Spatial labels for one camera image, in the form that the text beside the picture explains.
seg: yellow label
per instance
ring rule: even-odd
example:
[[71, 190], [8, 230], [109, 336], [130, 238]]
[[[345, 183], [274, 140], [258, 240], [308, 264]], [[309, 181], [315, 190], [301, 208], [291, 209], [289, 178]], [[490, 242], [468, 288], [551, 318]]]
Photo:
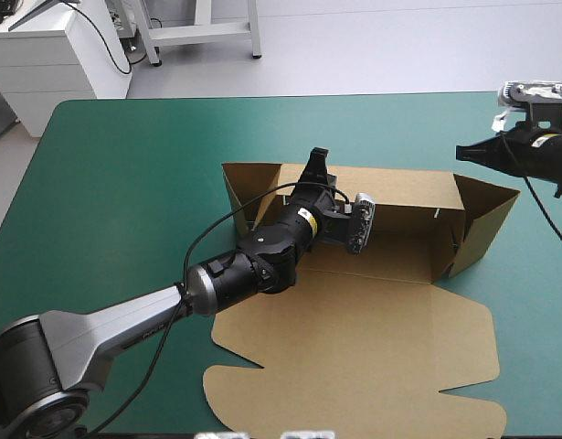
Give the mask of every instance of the yellow label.
[[303, 218], [307, 220], [307, 222], [311, 226], [311, 231], [313, 233], [313, 236], [315, 237], [315, 235], [317, 234], [317, 220], [315, 219], [313, 214], [305, 208], [300, 208], [299, 212], [297, 213], [299, 213], [299, 215], [301, 215]]

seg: black cable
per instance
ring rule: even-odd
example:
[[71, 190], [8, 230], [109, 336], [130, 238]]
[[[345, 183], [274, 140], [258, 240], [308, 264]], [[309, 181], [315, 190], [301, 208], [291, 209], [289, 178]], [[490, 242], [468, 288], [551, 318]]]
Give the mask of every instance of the black cable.
[[510, 158], [512, 158], [512, 161], [514, 162], [514, 165], [516, 166], [517, 171], [520, 173], [520, 175], [524, 179], [524, 181], [526, 183], [526, 186], [528, 187], [528, 190], [530, 191], [530, 193], [532, 194], [533, 198], [536, 201], [536, 204], [538, 205], [538, 208], [540, 209], [541, 212], [543, 212], [543, 215], [546, 218], [546, 222], [548, 222], [548, 225], [551, 226], [551, 229], [553, 229], [553, 231], [557, 234], [558, 238], [562, 242], [561, 230], [558, 229], [555, 222], [551, 219], [550, 215], [546, 211], [545, 205], [543, 205], [543, 202], [540, 200], [540, 198], [536, 194], [536, 191], [533, 188], [533, 185], [530, 183], [530, 179], [528, 178], [528, 175], [526, 174], [525, 170], [520, 166], [520, 162], [518, 162], [518, 159], [516, 158], [516, 156], [512, 152], [512, 149], [508, 145], [508, 142], [506, 141], [506, 137], [504, 136], [504, 132], [500, 132], [500, 136], [502, 137], [502, 141], [504, 142], [504, 149], [506, 150], [506, 152], [508, 153]]
[[112, 415], [110, 415], [103, 423], [98, 425], [91, 432], [88, 432], [87, 434], [82, 436], [81, 439], [90, 439], [95, 434], [98, 434], [104, 428], [106, 428], [109, 424], [111, 424], [116, 418], [118, 418], [122, 414], [122, 412], [124, 412], [124, 410], [126, 410], [126, 408], [131, 404], [131, 402], [133, 402], [136, 399], [136, 397], [143, 391], [144, 387], [146, 386], [149, 379], [153, 375], [154, 368], [155, 368], [155, 366], [156, 366], [156, 364], [159, 360], [159, 357], [161, 356], [161, 354], [163, 352], [164, 343], [166, 342], [167, 337], [169, 336], [169, 333], [171, 332], [171, 327], [173, 326], [173, 323], [175, 322], [177, 316], [179, 316], [179, 313], [181, 312], [181, 309], [182, 309], [183, 305], [184, 304], [186, 305], [186, 302], [185, 302], [184, 299], [187, 296], [186, 277], [187, 277], [187, 271], [189, 269], [189, 259], [191, 258], [192, 251], [199, 244], [199, 242], [201, 242], [213, 229], [215, 229], [217, 226], [219, 226], [222, 222], [224, 222], [225, 220], [233, 217], [237, 213], [241, 212], [242, 210], [244, 210], [249, 205], [257, 202], [258, 200], [266, 197], [267, 195], [269, 195], [273, 192], [276, 192], [279, 189], [283, 189], [285, 187], [297, 187], [297, 186], [324, 187], [326, 189], [330, 189], [330, 190], [338, 193], [339, 195], [341, 195], [344, 198], [345, 204], [350, 204], [350, 200], [344, 192], [342, 192], [341, 190], [339, 190], [335, 187], [331, 187], [331, 186], [325, 185], [323, 183], [313, 183], [313, 182], [285, 183], [283, 185], [273, 187], [272, 189], [269, 189], [266, 192], [263, 192], [262, 194], [258, 195], [257, 197], [251, 199], [250, 201], [247, 201], [246, 203], [242, 204], [239, 208], [232, 210], [228, 214], [224, 215], [220, 219], [213, 222], [209, 227], [207, 227], [207, 229], [205, 229], [197, 238], [195, 238], [195, 240], [187, 248], [186, 257], [184, 258], [184, 262], [183, 262], [183, 276], [184, 276], [183, 286], [184, 286], [185, 293], [183, 294], [181, 300], [179, 301], [179, 303], [175, 307], [175, 309], [173, 311], [173, 314], [171, 314], [171, 316], [169, 317], [169, 321], [168, 321], [166, 327], [164, 328], [164, 332], [163, 332], [163, 335], [161, 336], [161, 340], [159, 341], [159, 345], [157, 346], [157, 349], [154, 352], [153, 359], [151, 360], [151, 364], [149, 365], [146, 373], [144, 374], [143, 380], [138, 385], [136, 390], [121, 404], [121, 406]]
[[91, 19], [88, 16], [86, 16], [83, 12], [81, 12], [76, 6], [72, 5], [71, 3], [66, 2], [65, 0], [59, 0], [59, 1], [60, 1], [60, 3], [63, 3], [66, 6], [69, 6], [71, 9], [76, 11], [78, 14], [80, 14], [86, 20], [88, 20], [90, 22], [90, 24], [93, 26], [93, 28], [96, 29], [96, 32], [98, 32], [98, 35], [101, 38], [101, 42], [104, 43], [104, 47], [106, 48], [106, 51], [108, 52], [108, 55], [110, 56], [110, 59], [111, 59], [112, 63], [114, 64], [114, 67], [116, 67], [116, 69], [120, 73], [122, 73], [123, 75], [130, 75], [133, 72], [133, 66], [129, 62], [128, 63], [128, 70], [121, 69], [121, 67], [116, 62], [116, 59], [114, 59], [114, 56], [112, 55], [112, 52], [110, 51], [110, 48], [108, 47], [108, 43], [106, 42], [106, 38], [104, 38], [104, 35], [101, 34], [101, 32], [98, 29], [98, 27], [96, 26], [96, 24], [93, 21], [91, 21]]

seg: robotic arm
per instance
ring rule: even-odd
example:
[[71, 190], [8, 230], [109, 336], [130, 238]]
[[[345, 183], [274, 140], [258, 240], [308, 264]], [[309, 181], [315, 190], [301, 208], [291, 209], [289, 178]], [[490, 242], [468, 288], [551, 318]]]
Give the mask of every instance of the robotic arm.
[[[457, 159], [490, 167], [515, 177], [535, 177], [557, 184], [562, 195], [562, 83], [506, 82], [498, 102], [508, 109], [495, 117], [495, 137], [476, 145], [457, 146]], [[510, 112], [525, 120], [504, 133]]]
[[192, 266], [186, 285], [136, 297], [91, 314], [48, 311], [0, 332], [0, 439], [53, 438], [88, 408], [89, 391], [103, 391], [113, 359], [175, 318], [212, 316], [252, 295], [295, 284], [295, 268], [318, 241], [353, 254], [366, 246], [375, 204], [334, 198], [327, 150], [315, 148], [276, 222], [258, 226], [236, 249]]

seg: cardboard box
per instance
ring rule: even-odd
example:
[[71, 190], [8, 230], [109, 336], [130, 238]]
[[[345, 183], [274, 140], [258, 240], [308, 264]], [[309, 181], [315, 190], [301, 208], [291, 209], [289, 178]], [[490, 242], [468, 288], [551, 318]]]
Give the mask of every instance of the cardboard box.
[[[223, 167], [237, 206], [296, 181], [303, 165]], [[440, 393], [498, 376], [492, 316], [432, 283], [485, 254], [518, 192], [449, 172], [328, 169], [348, 197], [375, 199], [368, 247], [354, 256], [317, 244], [295, 287], [217, 316], [214, 341], [261, 369], [208, 369], [212, 410], [258, 439], [299, 429], [341, 439], [499, 438], [501, 406]], [[239, 233], [273, 220], [290, 193], [238, 214]]]

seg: white cabinet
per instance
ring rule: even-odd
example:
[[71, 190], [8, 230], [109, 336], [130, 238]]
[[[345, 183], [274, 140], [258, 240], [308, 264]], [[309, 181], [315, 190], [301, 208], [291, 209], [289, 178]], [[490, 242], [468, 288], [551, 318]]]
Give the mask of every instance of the white cabinet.
[[[28, 132], [39, 137], [59, 103], [125, 98], [132, 74], [116, 69], [95, 29], [66, 5], [8, 32], [34, 4], [25, 0], [0, 25], [0, 92]], [[98, 26], [117, 63], [127, 70], [104, 0], [86, 0], [78, 8]]]

